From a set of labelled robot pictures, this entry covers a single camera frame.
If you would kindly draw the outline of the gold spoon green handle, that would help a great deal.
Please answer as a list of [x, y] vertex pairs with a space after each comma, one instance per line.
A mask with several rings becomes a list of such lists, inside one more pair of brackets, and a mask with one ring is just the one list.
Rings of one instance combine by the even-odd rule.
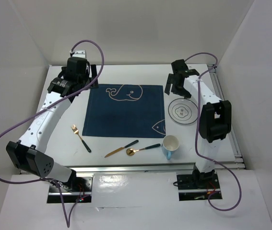
[[155, 149], [155, 148], [158, 148], [160, 147], [161, 144], [154, 144], [154, 145], [151, 145], [151, 146], [148, 146], [148, 147], [145, 147], [145, 148], [142, 148], [142, 149], [132, 149], [132, 148], [128, 148], [126, 150], [126, 154], [128, 156], [133, 156], [136, 152], [138, 151], [142, 151], [142, 150], [149, 150], [149, 149]]

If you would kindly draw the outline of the light blue mug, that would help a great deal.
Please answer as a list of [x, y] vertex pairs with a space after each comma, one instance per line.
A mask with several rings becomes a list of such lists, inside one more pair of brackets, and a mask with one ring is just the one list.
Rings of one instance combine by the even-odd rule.
[[178, 150], [178, 148], [179, 140], [175, 136], [168, 135], [164, 137], [161, 149], [167, 160], [171, 159], [173, 153]]

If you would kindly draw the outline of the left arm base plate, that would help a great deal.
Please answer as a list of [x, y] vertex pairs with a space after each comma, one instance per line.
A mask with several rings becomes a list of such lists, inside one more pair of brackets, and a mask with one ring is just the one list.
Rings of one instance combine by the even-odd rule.
[[[79, 201], [80, 203], [91, 203], [93, 174], [82, 174], [81, 178], [83, 179], [82, 182], [76, 185], [74, 188], [69, 188], [62, 183], [59, 183], [64, 203], [71, 204], [74, 203], [77, 199], [81, 199]], [[59, 189], [53, 182], [51, 182], [49, 185], [47, 203], [61, 203]]]

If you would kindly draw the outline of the gold knife green handle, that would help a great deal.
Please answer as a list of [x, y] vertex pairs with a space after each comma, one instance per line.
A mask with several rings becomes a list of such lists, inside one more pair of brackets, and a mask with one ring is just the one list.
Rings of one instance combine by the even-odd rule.
[[135, 141], [133, 141], [133, 142], [127, 144], [127, 145], [124, 146], [124, 147], [120, 147], [120, 148], [118, 148], [118, 149], [116, 149], [116, 150], [114, 150], [114, 151], [108, 153], [104, 158], [107, 158], [107, 157], [109, 157], [109, 156], [111, 156], [111, 155], [113, 155], [113, 154], [115, 154], [115, 153], [117, 153], [117, 152], [119, 152], [119, 151], [121, 151], [121, 150], [123, 150], [123, 149], [126, 149], [126, 148], [128, 148], [128, 147], [130, 147], [130, 146], [132, 146], [132, 145], [134, 145], [134, 144], [136, 144], [136, 143], [138, 143], [138, 142], [139, 142], [139, 140], [135, 140]]

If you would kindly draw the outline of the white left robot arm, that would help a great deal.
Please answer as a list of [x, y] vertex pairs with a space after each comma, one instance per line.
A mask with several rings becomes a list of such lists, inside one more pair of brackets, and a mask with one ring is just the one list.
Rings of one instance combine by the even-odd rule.
[[66, 191], [85, 183], [76, 171], [54, 162], [46, 155], [47, 144], [57, 123], [74, 100], [73, 93], [82, 89], [97, 76], [96, 66], [90, 65], [85, 50], [71, 52], [67, 65], [54, 78], [38, 115], [17, 142], [10, 141], [6, 151], [13, 165], [43, 179], [53, 179]]

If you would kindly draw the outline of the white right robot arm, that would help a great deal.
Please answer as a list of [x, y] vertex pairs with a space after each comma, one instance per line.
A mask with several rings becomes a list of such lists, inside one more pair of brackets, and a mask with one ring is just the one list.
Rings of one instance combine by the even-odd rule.
[[228, 100], [216, 96], [201, 80], [195, 69], [189, 69], [185, 60], [171, 63], [173, 73], [166, 81], [166, 94], [176, 94], [198, 103], [195, 150], [198, 159], [193, 167], [192, 184], [204, 188], [213, 181], [215, 160], [221, 141], [231, 131], [232, 106]]

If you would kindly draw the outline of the gold fork green handle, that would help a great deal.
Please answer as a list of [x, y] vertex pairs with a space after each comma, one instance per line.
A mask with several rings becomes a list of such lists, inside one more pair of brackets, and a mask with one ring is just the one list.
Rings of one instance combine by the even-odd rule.
[[71, 129], [73, 130], [74, 134], [76, 134], [79, 139], [81, 140], [82, 144], [84, 145], [84, 147], [86, 148], [86, 150], [91, 153], [91, 149], [89, 148], [89, 146], [86, 144], [86, 142], [83, 140], [83, 138], [81, 137], [81, 135], [79, 134], [79, 130], [78, 128], [76, 127], [76, 125], [72, 125], [71, 126]]

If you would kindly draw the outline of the blue whale placemat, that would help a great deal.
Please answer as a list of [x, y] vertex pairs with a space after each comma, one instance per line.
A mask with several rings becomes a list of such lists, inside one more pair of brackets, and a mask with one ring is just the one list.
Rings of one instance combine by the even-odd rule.
[[163, 138], [166, 135], [163, 86], [100, 84], [90, 90], [82, 135]]

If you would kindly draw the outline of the white plate green rim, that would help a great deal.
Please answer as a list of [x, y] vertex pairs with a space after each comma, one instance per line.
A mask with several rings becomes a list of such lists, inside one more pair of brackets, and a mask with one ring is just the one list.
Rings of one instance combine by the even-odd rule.
[[168, 106], [168, 114], [180, 125], [191, 125], [197, 121], [198, 107], [189, 99], [175, 99]]

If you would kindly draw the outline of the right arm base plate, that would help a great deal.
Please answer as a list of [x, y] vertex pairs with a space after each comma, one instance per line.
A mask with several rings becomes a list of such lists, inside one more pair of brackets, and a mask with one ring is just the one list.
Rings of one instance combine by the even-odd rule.
[[223, 199], [216, 173], [202, 184], [196, 184], [191, 174], [178, 174], [173, 186], [178, 188], [179, 201], [207, 200], [210, 195], [211, 200]]

